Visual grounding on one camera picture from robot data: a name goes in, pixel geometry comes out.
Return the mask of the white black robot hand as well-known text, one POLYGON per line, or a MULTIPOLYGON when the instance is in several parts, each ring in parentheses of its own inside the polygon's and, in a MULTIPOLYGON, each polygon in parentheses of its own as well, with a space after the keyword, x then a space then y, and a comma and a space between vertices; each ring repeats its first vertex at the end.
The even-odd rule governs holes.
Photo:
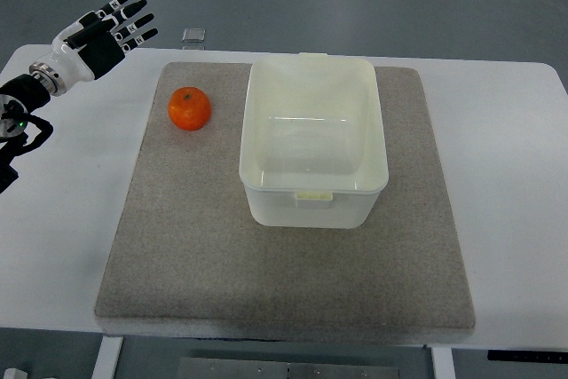
POLYGON ((147 0, 111 0, 87 12, 55 36, 51 52, 34 62, 29 73, 52 96, 98 80, 158 34, 148 26, 153 14, 140 14, 146 5, 147 0))

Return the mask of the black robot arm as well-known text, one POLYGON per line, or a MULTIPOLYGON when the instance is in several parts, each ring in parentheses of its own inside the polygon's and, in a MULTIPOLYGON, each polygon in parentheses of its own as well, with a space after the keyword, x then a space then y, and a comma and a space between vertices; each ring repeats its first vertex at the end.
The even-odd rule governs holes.
POLYGON ((1 192, 19 174, 12 161, 39 148, 53 133, 53 126, 34 115, 50 100, 55 89, 38 72, 19 75, 1 87, 1 192))

